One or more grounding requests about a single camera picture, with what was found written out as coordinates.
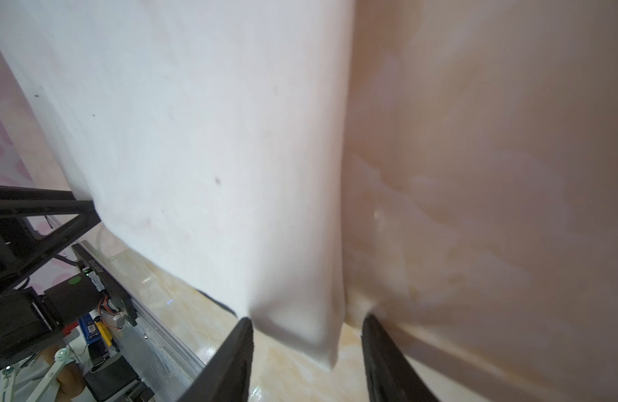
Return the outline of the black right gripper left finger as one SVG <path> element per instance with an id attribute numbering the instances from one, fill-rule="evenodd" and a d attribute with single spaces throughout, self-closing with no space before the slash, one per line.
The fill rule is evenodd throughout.
<path id="1" fill-rule="evenodd" d="M 247 401 L 254 355 L 250 318 L 241 318 L 179 402 Z"/>

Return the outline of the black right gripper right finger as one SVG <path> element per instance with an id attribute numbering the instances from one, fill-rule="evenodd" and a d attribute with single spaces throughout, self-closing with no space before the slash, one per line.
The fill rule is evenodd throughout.
<path id="1" fill-rule="evenodd" d="M 371 402 L 439 401 L 372 314 L 364 319 L 362 349 Z"/>

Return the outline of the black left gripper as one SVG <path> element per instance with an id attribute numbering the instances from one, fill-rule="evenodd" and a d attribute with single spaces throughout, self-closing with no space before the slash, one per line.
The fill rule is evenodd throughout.
<path id="1" fill-rule="evenodd" d="M 49 234 L 29 219 L 70 215 Z M 41 266 L 101 222 L 90 200 L 69 191 L 0 186 L 0 294 L 25 281 Z M 0 296 L 0 370 L 57 343 L 62 327 L 32 288 Z"/>

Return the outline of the white t-shirt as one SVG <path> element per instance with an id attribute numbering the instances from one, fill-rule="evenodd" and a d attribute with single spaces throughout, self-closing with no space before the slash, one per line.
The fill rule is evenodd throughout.
<path id="1" fill-rule="evenodd" d="M 146 259 L 330 370 L 351 1 L 0 1 L 74 193 Z"/>

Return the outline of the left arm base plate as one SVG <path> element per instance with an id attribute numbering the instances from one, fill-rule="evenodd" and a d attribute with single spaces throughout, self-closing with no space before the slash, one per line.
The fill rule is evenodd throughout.
<path id="1" fill-rule="evenodd" d="M 126 322 L 131 327 L 135 327 L 137 325 L 136 319 L 138 315 L 131 295 L 84 247 L 84 244 L 77 243 L 72 245 L 71 248 L 77 258 L 77 265 L 81 271 L 94 276 L 91 281 L 93 281 L 93 283 L 109 297 L 112 304 L 123 313 Z"/>

